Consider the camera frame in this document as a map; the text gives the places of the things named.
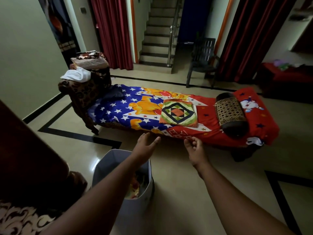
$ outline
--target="white star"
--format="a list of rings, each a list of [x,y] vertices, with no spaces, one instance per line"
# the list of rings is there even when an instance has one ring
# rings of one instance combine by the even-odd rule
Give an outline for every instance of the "white star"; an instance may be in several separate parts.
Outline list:
[[[129,119],[129,118],[128,118],[128,116],[127,116],[127,115],[125,115],[125,116],[123,116],[123,118],[122,118],[122,119],[126,121],[126,120],[127,120],[127,119]]]

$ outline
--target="dark blue doorway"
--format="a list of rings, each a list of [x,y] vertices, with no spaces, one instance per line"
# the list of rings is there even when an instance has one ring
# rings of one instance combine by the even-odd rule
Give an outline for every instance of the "dark blue doorway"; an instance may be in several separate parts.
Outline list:
[[[194,42],[205,30],[212,0],[185,0],[178,42]]]

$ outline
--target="stainless steel railing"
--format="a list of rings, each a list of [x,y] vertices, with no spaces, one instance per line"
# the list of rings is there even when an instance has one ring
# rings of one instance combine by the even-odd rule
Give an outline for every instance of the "stainless steel railing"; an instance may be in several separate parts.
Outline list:
[[[171,66],[172,49],[173,49],[174,42],[175,42],[175,36],[177,35],[179,11],[180,11],[181,6],[182,6],[182,0],[177,0],[173,23],[170,26],[171,32],[170,32],[170,39],[168,42],[168,57],[167,57],[167,66],[168,67]]]

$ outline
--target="staircase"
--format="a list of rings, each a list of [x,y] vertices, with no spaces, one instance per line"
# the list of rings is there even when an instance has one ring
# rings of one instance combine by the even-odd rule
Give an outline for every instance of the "staircase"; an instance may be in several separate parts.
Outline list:
[[[134,65],[134,70],[171,73],[183,2],[184,0],[153,0],[145,38],[142,42],[139,64]],[[173,30],[170,44],[171,26],[173,25],[176,10],[177,27]],[[170,47],[171,56],[168,62]]]

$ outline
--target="black plastic chair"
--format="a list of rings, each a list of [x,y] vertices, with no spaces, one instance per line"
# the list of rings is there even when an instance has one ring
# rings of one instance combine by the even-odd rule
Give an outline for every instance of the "black plastic chair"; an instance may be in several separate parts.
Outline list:
[[[214,54],[215,39],[213,38],[199,38],[194,43],[194,50],[192,52],[192,61],[190,63],[189,72],[187,75],[186,87],[189,88],[191,74],[193,71],[202,73],[215,72],[211,88],[214,87],[216,70],[219,64],[219,57]],[[213,59],[217,60],[215,67],[210,65]]]

